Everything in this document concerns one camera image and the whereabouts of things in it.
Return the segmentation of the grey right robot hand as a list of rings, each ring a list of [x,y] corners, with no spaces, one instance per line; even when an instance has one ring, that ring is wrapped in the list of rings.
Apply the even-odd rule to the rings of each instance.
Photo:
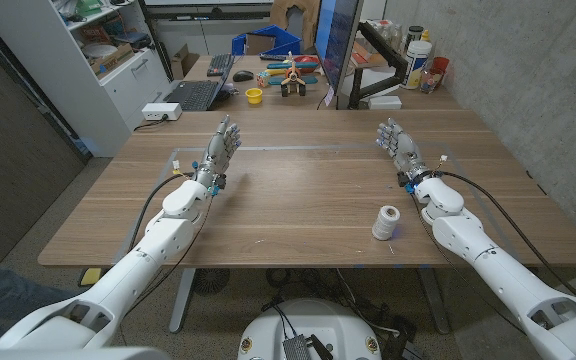
[[[415,186],[430,174],[419,146],[393,118],[380,123],[377,134],[376,144],[393,160],[401,187],[406,184]]]

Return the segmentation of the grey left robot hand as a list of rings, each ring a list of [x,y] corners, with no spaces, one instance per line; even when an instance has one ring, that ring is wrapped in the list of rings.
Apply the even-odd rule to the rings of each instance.
[[[221,178],[225,176],[234,152],[241,145],[239,132],[238,126],[231,122],[230,116],[225,115],[204,150],[198,168],[193,175],[194,181],[206,188],[215,183],[221,189],[224,188],[224,185],[221,184]]]

